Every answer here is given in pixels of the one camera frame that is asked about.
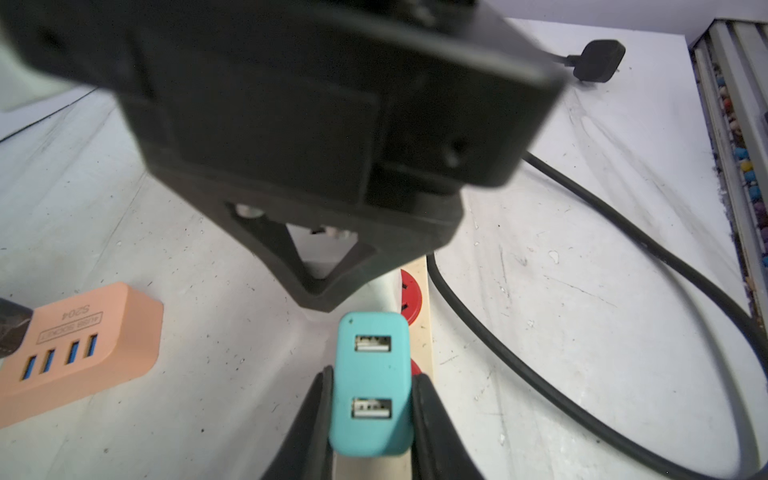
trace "black cable connector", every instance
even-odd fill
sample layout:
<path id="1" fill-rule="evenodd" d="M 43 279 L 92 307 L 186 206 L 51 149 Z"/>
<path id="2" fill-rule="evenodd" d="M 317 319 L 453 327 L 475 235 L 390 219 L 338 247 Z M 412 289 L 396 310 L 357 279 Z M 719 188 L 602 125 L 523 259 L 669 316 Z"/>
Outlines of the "black cable connector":
<path id="1" fill-rule="evenodd" d="M 561 57 L 551 54 L 557 63 L 573 67 L 574 76 L 581 81 L 605 83 L 616 73 L 627 49 L 618 40 L 590 41 L 581 55 Z"/>

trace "colorful beads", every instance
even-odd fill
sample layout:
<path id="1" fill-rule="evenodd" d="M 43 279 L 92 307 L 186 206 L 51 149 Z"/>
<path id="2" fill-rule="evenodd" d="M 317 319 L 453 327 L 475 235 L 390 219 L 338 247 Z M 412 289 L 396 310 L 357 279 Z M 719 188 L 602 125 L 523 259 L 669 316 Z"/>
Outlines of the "colorful beads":
<path id="1" fill-rule="evenodd" d="M 760 193 L 760 187 L 758 187 L 757 185 L 753 185 L 752 187 L 750 187 L 749 192 L 750 192 L 750 199 L 753 202 L 757 202 L 758 200 L 763 198 L 763 194 Z"/>

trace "usb-a port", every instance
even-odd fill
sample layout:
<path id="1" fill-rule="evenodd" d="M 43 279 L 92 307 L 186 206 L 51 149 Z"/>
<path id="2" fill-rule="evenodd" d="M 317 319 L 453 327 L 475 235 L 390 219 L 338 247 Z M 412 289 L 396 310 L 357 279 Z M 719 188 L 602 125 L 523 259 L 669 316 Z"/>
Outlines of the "usb-a port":
<path id="1" fill-rule="evenodd" d="M 96 338 L 98 337 L 98 333 L 94 333 L 90 337 L 88 337 L 88 350 L 85 351 L 85 357 L 88 358 L 89 356 L 93 356 L 94 351 L 96 350 Z"/>
<path id="2" fill-rule="evenodd" d="M 391 336 L 370 336 L 370 335 L 355 336 L 355 351 L 356 352 L 391 352 L 392 337 Z"/>
<path id="3" fill-rule="evenodd" d="M 51 364 L 53 363 L 53 354 L 55 351 L 56 349 L 50 349 L 48 353 L 45 354 L 45 364 L 43 365 L 43 370 L 41 370 L 40 373 L 46 373 L 51 369 Z"/>
<path id="4" fill-rule="evenodd" d="M 392 400 L 390 399 L 354 399 L 352 401 L 354 419 L 391 419 Z"/>
<path id="5" fill-rule="evenodd" d="M 67 365 L 74 362 L 78 358 L 78 347 L 80 346 L 80 340 L 75 340 L 69 346 L 69 357 L 67 358 Z"/>
<path id="6" fill-rule="evenodd" d="M 22 376 L 22 380 L 28 379 L 32 375 L 32 368 L 35 366 L 35 359 L 37 359 L 37 355 L 33 355 L 29 357 L 29 360 L 27 360 L 27 368 L 24 369 L 24 375 Z"/>

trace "white table surface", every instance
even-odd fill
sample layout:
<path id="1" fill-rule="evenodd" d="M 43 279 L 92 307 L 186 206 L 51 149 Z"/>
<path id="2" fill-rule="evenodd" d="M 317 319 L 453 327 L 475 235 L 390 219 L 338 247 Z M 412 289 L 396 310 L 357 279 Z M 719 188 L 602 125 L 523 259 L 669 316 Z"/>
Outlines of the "white table surface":
<path id="1" fill-rule="evenodd" d="M 569 88 L 532 151 L 746 307 L 684 38 L 516 23 L 562 55 L 624 43 L 620 71 Z M 40 306 L 121 280 L 165 305 L 156 366 L 0 430 L 0 478 L 258 478 L 333 359 L 338 312 L 388 308 L 375 287 L 336 313 L 298 308 L 146 174 L 101 91 L 0 143 L 0 167 L 0 296 Z M 716 307 L 531 168 L 464 198 L 438 264 L 523 360 L 684 465 L 735 475 L 765 457 L 766 382 Z M 532 392 L 430 293 L 436 385 L 487 478 L 658 478 Z"/>

